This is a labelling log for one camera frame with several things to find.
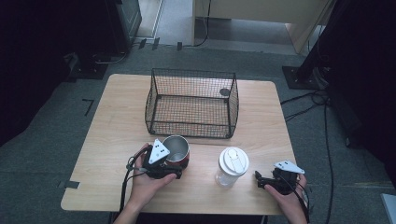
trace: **white plastic lid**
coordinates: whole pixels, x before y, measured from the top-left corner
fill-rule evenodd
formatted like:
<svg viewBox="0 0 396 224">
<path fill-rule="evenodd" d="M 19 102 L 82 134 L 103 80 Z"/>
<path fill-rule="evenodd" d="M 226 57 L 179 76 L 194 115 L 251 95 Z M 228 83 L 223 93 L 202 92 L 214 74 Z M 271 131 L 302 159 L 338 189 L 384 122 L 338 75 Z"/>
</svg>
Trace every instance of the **white plastic lid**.
<svg viewBox="0 0 396 224">
<path fill-rule="evenodd" d="M 219 157 L 221 170 L 234 176 L 241 176 L 248 170 L 248 155 L 238 147 L 227 147 Z"/>
</svg>

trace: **wooden table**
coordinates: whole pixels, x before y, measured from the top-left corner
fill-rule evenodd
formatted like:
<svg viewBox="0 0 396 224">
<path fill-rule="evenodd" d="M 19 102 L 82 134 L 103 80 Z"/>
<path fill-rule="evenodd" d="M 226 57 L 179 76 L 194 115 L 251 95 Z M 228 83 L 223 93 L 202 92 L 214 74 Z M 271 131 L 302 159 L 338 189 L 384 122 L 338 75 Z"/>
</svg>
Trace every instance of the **wooden table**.
<svg viewBox="0 0 396 224">
<path fill-rule="evenodd" d="M 150 76 L 112 75 L 79 154 L 62 208 L 74 211 L 118 211 L 125 165 L 145 143 L 153 143 L 145 124 Z M 272 177 L 274 162 L 294 161 L 288 130 L 276 93 L 268 81 L 237 80 L 239 117 L 231 139 L 187 138 L 191 161 L 183 176 L 159 191 L 144 208 L 150 213 L 279 215 L 276 202 L 257 188 L 254 171 Z M 220 152 L 239 147 L 250 165 L 231 189 L 215 182 Z M 126 197 L 131 191 L 129 182 Z"/>
</svg>

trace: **black wire basket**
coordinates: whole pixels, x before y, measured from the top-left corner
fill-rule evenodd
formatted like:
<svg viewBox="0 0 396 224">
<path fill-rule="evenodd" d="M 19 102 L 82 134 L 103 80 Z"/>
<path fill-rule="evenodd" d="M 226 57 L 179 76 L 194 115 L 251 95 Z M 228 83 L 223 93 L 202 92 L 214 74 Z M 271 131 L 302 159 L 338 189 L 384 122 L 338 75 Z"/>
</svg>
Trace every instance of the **black wire basket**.
<svg viewBox="0 0 396 224">
<path fill-rule="evenodd" d="M 151 134 L 231 138 L 238 109 L 235 73 L 152 69 L 146 102 Z"/>
</svg>

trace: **wire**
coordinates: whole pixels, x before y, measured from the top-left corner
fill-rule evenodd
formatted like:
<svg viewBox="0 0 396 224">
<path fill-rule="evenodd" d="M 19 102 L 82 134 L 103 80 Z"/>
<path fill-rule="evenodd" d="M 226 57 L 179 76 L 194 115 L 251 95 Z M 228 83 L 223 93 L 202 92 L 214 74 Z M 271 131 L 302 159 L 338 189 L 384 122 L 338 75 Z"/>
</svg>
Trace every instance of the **wire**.
<svg viewBox="0 0 396 224">
<path fill-rule="evenodd" d="M 205 39 L 200 44 L 194 45 L 194 47 L 200 47 L 201 45 L 203 45 L 206 42 L 207 37 L 209 36 L 209 15 L 210 15 L 210 5 L 211 4 L 212 4 L 212 0 L 209 0 L 209 7 L 207 8 L 207 17 L 206 17 L 206 36 L 205 36 Z"/>
<path fill-rule="evenodd" d="M 304 98 L 305 96 L 311 96 L 311 101 L 314 103 L 313 105 L 311 105 L 310 107 L 308 107 L 307 109 L 305 109 L 305 110 L 303 110 L 303 111 L 300 111 L 300 112 L 297 112 L 297 113 L 295 113 L 295 114 L 291 114 L 291 115 L 286 116 L 286 117 L 285 117 L 285 121 L 288 122 L 288 121 L 290 121 L 291 119 L 294 119 L 295 117 L 297 117 L 297 116 L 299 116 L 299 115 L 302 115 L 302 114 L 308 112 L 309 110 L 311 110 L 311 109 L 317 107 L 318 105 L 325 105 L 327 99 L 324 98 L 323 95 L 318 94 L 319 92 L 321 92 L 321 91 L 309 92 L 309 93 L 306 93 L 306 94 L 304 94 L 304 95 L 296 96 L 296 97 L 293 97 L 293 98 L 291 98 L 291 99 L 289 99 L 289 100 L 285 100 L 285 101 L 281 102 L 280 104 L 283 105 L 283 104 L 285 104 L 285 103 L 288 103 L 288 102 L 291 102 L 291 101 L 295 101 L 295 100 Z M 319 97 L 321 101 L 320 101 L 320 102 L 316 101 L 316 100 L 315 100 L 315 97 Z"/>
<path fill-rule="evenodd" d="M 329 209 L 327 212 L 327 218 L 325 223 L 329 223 L 330 221 L 330 216 L 332 214 L 332 197 L 334 195 L 334 173 L 332 170 L 332 157 L 330 155 L 330 148 L 329 148 L 329 133 L 327 130 L 327 102 L 324 105 L 324 133 L 325 133 L 325 138 L 326 138 L 326 149 L 327 149 L 327 157 L 329 159 L 329 167 L 330 167 L 330 177 L 331 177 L 331 188 L 330 188 L 330 201 L 329 201 Z"/>
<path fill-rule="evenodd" d="M 128 165 L 127 165 L 127 166 L 133 167 L 133 165 L 134 165 L 134 163 L 136 162 L 137 158 L 139 158 L 139 157 L 140 157 L 143 153 L 145 153 L 147 150 L 149 150 L 149 147 L 144 147 L 144 148 L 140 149 L 140 151 L 138 151 L 138 152 L 136 153 L 136 155 L 134 155 L 134 156 L 131 157 L 131 158 L 133 158 L 132 161 L 130 161 L 131 158 L 129 158 L 129 160 L 128 160 Z M 125 204 L 125 191 L 126 191 L 126 186 L 127 186 L 128 180 L 129 180 L 131 177 L 138 176 L 138 175 L 133 175 L 133 176 L 131 176 L 131 177 L 128 178 L 129 173 L 131 172 L 131 170 L 132 170 L 132 169 L 128 169 L 128 171 L 127 171 L 126 174 L 125 174 L 124 181 L 122 182 L 121 200 L 120 200 L 120 212 L 122 212 L 123 207 L 124 207 L 124 204 Z"/>
<path fill-rule="evenodd" d="M 95 63 L 105 63 L 105 64 L 111 64 L 111 63 L 119 63 L 120 61 L 122 61 L 126 56 L 126 53 L 123 53 L 122 57 L 116 61 L 110 61 L 110 62 L 98 62 L 95 61 Z"/>
<path fill-rule="evenodd" d="M 333 195 L 334 195 L 334 171 L 333 171 L 333 168 L 332 168 L 332 157 L 331 157 L 330 147 L 329 147 L 329 132 L 328 132 L 328 125 L 327 125 L 327 106 L 328 106 L 328 103 L 329 103 L 329 97 L 324 98 L 322 95 L 318 94 L 318 92 L 319 91 L 314 91 L 314 92 L 309 92 L 309 93 L 301 95 L 301 96 L 293 97 L 293 98 L 291 98 L 289 100 L 285 100 L 285 101 L 281 102 L 281 104 L 283 105 L 285 103 L 288 103 L 288 102 L 291 102 L 291 101 L 295 101 L 295 100 L 301 99 L 301 98 L 303 98 L 305 96 L 311 95 L 311 100 L 314 102 L 314 105 L 312 105 L 311 107 L 313 107 L 315 105 L 316 106 L 324 105 L 324 132 L 325 132 L 325 138 L 326 138 L 326 149 L 327 149 L 327 156 L 328 156 L 328 160 L 329 160 L 330 177 L 331 177 L 329 209 L 328 209 L 326 222 L 325 222 L 326 224 L 328 224 L 329 221 L 330 221 L 331 214 L 332 214 L 332 198 L 333 198 Z M 323 101 L 322 102 L 316 102 L 314 100 L 315 96 L 319 96 Z M 311 109 L 311 107 L 306 109 L 306 110 L 304 110 L 304 111 L 298 112 L 298 113 L 296 113 L 294 115 L 287 116 L 286 118 L 290 118 L 290 119 L 288 119 L 286 121 L 289 121 L 289 120 L 297 117 L 298 115 L 301 115 L 301 114 L 307 112 L 308 110 Z"/>
<path fill-rule="evenodd" d="M 140 175 L 145 175 L 145 174 L 146 174 L 146 172 L 143 172 L 142 174 L 138 174 L 138 175 L 131 175 L 126 181 L 128 182 L 130 179 L 132 179 L 134 177 L 137 177 L 137 176 L 140 176 Z"/>
</svg>

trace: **human hand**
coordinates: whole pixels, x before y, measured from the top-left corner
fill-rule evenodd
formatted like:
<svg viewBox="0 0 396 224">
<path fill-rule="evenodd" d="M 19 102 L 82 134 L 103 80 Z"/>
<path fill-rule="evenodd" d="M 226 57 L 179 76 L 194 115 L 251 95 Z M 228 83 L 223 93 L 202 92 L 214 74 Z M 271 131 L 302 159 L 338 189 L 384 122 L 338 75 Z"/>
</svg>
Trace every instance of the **human hand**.
<svg viewBox="0 0 396 224">
<path fill-rule="evenodd" d="M 142 167 L 145 154 L 141 155 L 136 159 L 134 167 Z M 138 209 L 142 209 L 149 201 L 154 197 L 155 193 L 164 187 L 165 185 L 172 182 L 177 176 L 170 174 L 162 179 L 152 179 L 148 175 L 140 175 L 142 172 L 134 170 L 134 175 L 138 175 L 133 178 L 132 193 L 127 204 L 133 204 Z"/>
<path fill-rule="evenodd" d="M 301 186 L 297 186 L 296 192 L 301 198 L 303 198 L 303 190 L 301 187 L 305 188 L 306 178 L 304 175 L 299 175 L 299 177 L 300 177 L 299 184 Z M 301 207 L 300 201 L 298 200 L 294 192 L 288 195 L 283 195 L 280 194 L 276 189 L 274 189 L 272 186 L 268 184 L 265 185 L 264 188 L 277 201 L 277 204 L 279 205 L 280 209 L 282 210 L 283 214 L 288 219 L 288 222 L 290 224 L 306 223 L 303 208 Z"/>
<path fill-rule="evenodd" d="M 148 145 L 149 144 L 143 145 L 141 149 L 147 147 Z M 145 154 L 137 158 L 134 162 L 134 167 L 142 167 L 144 159 Z M 124 209 L 115 220 L 114 224 L 136 223 L 140 211 L 146 204 L 149 203 L 152 197 L 154 197 L 155 193 L 165 185 L 172 182 L 177 177 L 177 175 L 175 174 L 170 174 L 162 179 L 152 179 L 148 175 L 141 174 L 142 172 L 134 170 L 134 175 L 138 176 L 135 176 L 133 178 L 131 196 L 128 200 L 128 203 L 125 205 Z"/>
</svg>

